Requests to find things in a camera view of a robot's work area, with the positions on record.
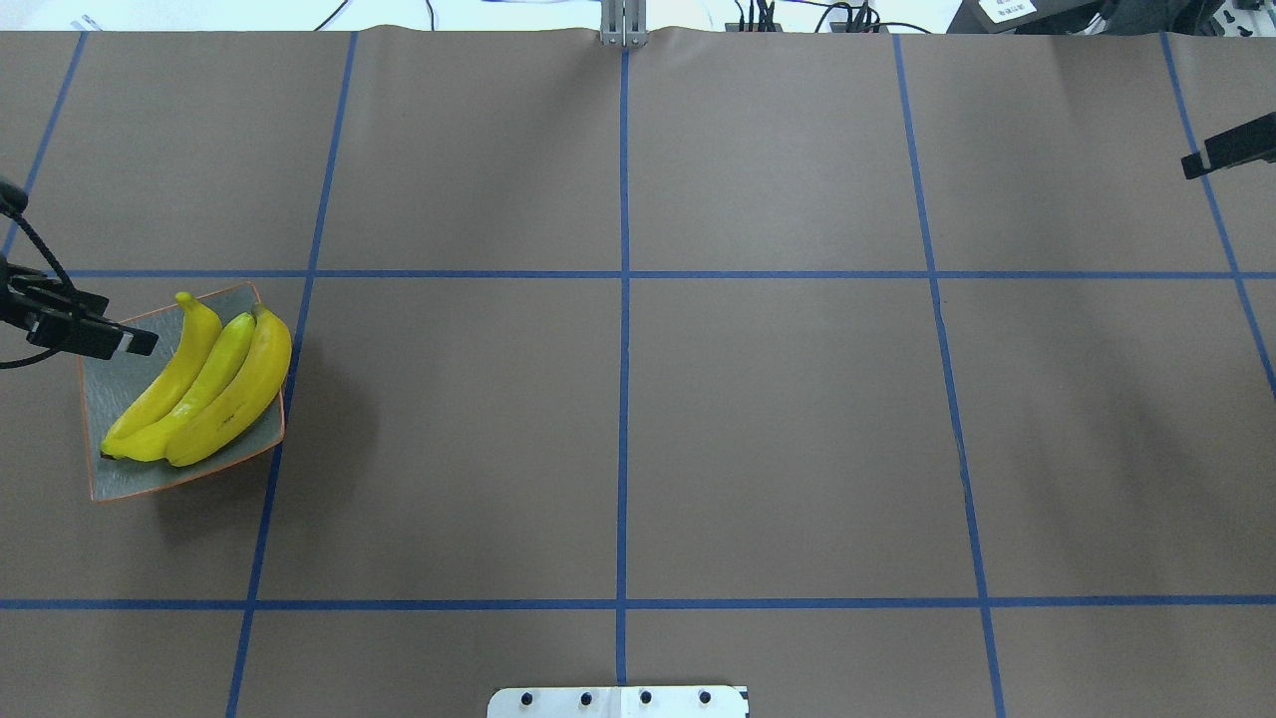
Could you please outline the yellow banana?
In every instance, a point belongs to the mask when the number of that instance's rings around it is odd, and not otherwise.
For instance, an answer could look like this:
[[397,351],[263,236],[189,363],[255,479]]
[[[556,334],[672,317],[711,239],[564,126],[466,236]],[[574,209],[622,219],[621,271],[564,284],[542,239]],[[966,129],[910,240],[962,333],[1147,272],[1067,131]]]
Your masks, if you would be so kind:
[[197,380],[188,388],[185,397],[177,400],[177,406],[160,418],[160,422],[142,429],[137,435],[131,435],[122,443],[121,457],[108,457],[111,459],[165,460],[165,444],[172,437],[182,423],[190,422],[195,414],[200,413],[205,406],[217,397],[225,386],[231,383],[239,371],[242,358],[248,355],[254,332],[255,319],[251,312],[239,312],[232,321],[222,324],[218,341],[214,341],[213,349],[205,358],[205,363]]
[[124,440],[168,414],[197,380],[197,374],[202,371],[214,341],[218,341],[222,321],[214,310],[208,309],[188,291],[179,291],[174,301],[182,314],[177,349],[174,349],[160,376],[111,423],[105,440],[100,444],[101,454],[121,457]]
[[264,304],[251,305],[251,342],[235,377],[165,444],[170,465],[191,467],[213,457],[248,431],[279,395],[292,356],[290,328]]

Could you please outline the grey square plate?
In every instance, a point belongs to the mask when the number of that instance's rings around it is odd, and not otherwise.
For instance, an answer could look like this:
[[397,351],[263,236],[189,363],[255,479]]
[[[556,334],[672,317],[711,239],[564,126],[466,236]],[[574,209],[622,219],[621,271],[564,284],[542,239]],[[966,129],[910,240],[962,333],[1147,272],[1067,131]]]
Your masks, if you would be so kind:
[[153,332],[160,341],[151,356],[116,353],[110,360],[79,360],[87,486],[92,502],[139,497],[203,480],[265,455],[282,444],[286,432],[285,397],[278,394],[237,440],[200,463],[175,468],[165,460],[138,463],[101,457],[100,444],[110,423],[142,395],[176,351],[181,309],[174,298],[168,298],[160,309],[124,319],[122,324]]

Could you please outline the black label printer box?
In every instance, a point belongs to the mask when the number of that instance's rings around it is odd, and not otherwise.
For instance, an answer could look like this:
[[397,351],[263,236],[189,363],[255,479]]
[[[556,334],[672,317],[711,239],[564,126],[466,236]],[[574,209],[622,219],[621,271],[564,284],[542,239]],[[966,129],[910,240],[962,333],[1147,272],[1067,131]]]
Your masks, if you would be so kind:
[[1094,23],[1105,1],[961,1],[948,34],[1068,34]]

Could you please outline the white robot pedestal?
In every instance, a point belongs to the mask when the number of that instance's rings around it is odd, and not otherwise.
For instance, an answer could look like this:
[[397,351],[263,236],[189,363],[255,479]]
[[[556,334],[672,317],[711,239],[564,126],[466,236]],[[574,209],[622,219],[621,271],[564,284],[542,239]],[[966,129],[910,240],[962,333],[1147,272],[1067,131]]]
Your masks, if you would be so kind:
[[748,689],[730,685],[510,687],[487,717],[749,717]]

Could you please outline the aluminium frame post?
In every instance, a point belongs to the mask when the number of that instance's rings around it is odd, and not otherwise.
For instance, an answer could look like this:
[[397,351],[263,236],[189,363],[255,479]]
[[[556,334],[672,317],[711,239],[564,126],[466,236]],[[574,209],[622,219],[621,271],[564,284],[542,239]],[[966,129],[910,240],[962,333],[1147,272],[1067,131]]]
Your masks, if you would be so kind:
[[601,0],[600,45],[634,48],[648,42],[648,3],[646,0]]

